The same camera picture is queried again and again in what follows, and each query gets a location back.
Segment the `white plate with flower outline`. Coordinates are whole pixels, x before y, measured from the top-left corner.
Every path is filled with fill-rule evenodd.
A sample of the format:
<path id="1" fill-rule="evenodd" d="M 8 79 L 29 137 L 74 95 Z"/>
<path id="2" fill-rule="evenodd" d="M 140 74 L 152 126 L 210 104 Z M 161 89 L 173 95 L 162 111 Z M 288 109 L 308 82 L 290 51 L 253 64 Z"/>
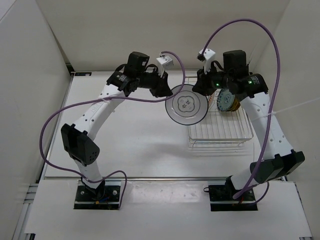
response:
<path id="1" fill-rule="evenodd" d="M 174 97 L 165 101 L 165 110 L 168 116 L 176 123 L 191 126 L 201 122 L 209 110 L 208 100 L 205 96 L 193 92 L 193 85 L 185 84 L 172 89 Z"/>

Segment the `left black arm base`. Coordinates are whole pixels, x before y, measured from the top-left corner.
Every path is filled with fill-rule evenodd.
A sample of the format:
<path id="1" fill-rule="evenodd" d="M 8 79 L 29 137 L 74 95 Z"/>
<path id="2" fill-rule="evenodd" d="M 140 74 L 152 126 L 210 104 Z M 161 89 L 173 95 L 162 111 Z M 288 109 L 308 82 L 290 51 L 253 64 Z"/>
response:
<path id="1" fill-rule="evenodd" d="M 118 210 L 120 208 L 121 181 L 105 181 L 97 189 L 89 190 L 82 181 L 77 182 L 73 208 L 75 210 Z"/>

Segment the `yellow plate with black symbols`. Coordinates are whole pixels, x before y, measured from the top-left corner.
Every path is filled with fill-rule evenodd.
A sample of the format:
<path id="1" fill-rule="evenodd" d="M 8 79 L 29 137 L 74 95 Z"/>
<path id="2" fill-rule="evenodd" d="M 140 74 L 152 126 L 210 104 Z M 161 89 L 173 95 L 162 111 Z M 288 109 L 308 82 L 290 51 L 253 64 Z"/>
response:
<path id="1" fill-rule="evenodd" d="M 233 101 L 233 104 L 230 108 L 230 111 L 231 112 L 235 112 L 239 109 L 239 107 L 241 106 L 239 100 L 237 99 L 237 97 L 234 98 L 234 101 Z"/>

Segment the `white plate orange sunburst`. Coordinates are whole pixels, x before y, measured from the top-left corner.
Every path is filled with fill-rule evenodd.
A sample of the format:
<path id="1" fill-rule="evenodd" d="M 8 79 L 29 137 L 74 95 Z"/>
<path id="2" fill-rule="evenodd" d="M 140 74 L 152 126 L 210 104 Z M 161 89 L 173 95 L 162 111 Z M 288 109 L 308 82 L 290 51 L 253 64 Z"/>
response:
<path id="1" fill-rule="evenodd" d="M 212 105 L 215 103 L 215 96 L 216 96 L 216 93 L 214 92 L 207 98 L 209 108 L 211 108 Z"/>

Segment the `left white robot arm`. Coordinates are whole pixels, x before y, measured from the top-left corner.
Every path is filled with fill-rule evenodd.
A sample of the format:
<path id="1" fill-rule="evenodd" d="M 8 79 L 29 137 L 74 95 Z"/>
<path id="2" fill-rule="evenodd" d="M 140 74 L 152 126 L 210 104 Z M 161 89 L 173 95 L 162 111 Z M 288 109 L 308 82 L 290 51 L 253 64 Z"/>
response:
<path id="1" fill-rule="evenodd" d="M 64 150 L 78 166 L 85 192 L 93 200 L 100 200 L 105 194 L 105 181 L 96 162 L 100 149 L 94 140 L 107 118 L 138 88 L 148 89 L 156 98 L 173 94 L 166 72 L 166 67 L 173 64 L 172 58 L 162 54 L 155 64 L 149 64 L 149 59 L 141 52 L 130 53 L 127 63 L 118 66 L 107 79 L 100 101 L 93 103 L 74 123 L 61 128 Z"/>

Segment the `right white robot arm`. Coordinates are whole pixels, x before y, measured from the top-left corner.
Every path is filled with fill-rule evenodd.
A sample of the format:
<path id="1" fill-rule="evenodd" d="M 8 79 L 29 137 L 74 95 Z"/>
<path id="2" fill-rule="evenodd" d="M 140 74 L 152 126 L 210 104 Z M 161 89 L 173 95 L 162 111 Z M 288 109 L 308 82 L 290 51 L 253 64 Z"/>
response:
<path id="1" fill-rule="evenodd" d="M 230 200 L 236 200 L 257 185 L 289 175 L 305 161 L 305 155 L 295 151 L 285 137 L 272 114 L 268 86 L 261 74 L 249 71 L 246 53 L 224 52 L 223 64 L 215 60 L 215 55 L 209 48 L 200 50 L 197 59 L 203 62 L 203 68 L 197 71 L 192 90 L 203 96 L 228 90 L 245 110 L 261 148 L 257 161 L 226 179 L 224 193 Z"/>

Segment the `blue floral plate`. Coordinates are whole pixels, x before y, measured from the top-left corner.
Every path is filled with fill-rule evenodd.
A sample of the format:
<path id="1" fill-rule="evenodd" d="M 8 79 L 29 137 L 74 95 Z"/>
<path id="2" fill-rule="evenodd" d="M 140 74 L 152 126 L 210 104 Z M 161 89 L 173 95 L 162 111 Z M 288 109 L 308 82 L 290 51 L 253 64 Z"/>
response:
<path id="1" fill-rule="evenodd" d="M 235 97 L 228 89 L 221 89 L 217 96 L 217 109 L 220 112 L 230 112 Z"/>

